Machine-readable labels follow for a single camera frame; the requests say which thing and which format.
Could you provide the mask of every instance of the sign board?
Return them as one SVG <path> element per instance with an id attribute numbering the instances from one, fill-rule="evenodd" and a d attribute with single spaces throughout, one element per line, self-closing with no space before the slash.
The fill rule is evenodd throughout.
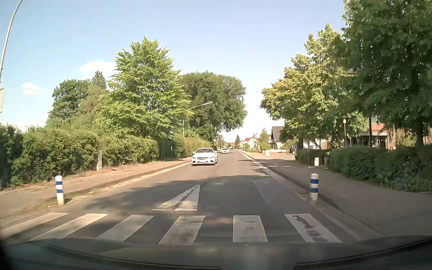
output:
<path id="1" fill-rule="evenodd" d="M 4 88 L 0 89 L 0 114 L 3 112 L 3 94 Z"/>

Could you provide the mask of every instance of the bollard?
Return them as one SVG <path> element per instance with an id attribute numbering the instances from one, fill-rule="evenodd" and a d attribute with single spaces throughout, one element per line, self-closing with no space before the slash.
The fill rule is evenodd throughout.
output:
<path id="1" fill-rule="evenodd" d="M 311 200 L 318 199 L 318 182 L 319 175 L 317 173 L 311 174 L 309 181 L 309 197 L 311 198 Z"/>
<path id="2" fill-rule="evenodd" d="M 55 179 L 57 205 L 64 205 L 63 176 L 57 175 Z"/>

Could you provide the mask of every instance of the white car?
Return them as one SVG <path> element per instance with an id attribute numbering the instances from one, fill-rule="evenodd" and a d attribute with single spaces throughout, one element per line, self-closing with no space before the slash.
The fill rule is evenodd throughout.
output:
<path id="1" fill-rule="evenodd" d="M 191 166 L 197 164 L 212 164 L 216 165 L 218 162 L 218 155 L 213 148 L 198 148 L 193 152 Z"/>

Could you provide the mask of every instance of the asphalt road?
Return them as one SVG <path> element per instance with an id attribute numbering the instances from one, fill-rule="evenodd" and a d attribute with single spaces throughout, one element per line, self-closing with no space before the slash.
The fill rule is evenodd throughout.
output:
<path id="1" fill-rule="evenodd" d="M 93 237 L 135 244 L 351 242 L 237 150 L 95 194 L 0 231 L 6 243 Z"/>

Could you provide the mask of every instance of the blue sky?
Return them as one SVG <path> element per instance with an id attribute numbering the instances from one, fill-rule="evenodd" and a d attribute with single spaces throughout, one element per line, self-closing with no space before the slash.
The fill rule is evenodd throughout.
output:
<path id="1" fill-rule="evenodd" d="M 0 57 L 18 0 L 0 0 Z M 24 0 L 9 36 L 0 120 L 24 128 L 44 124 L 52 91 L 66 79 L 108 78 L 114 57 L 146 36 L 170 49 L 182 73 L 212 71 L 239 78 L 248 116 L 226 141 L 252 136 L 272 121 L 261 90 L 283 76 L 291 57 L 305 53 L 308 34 L 344 26 L 343 0 L 140 1 Z"/>

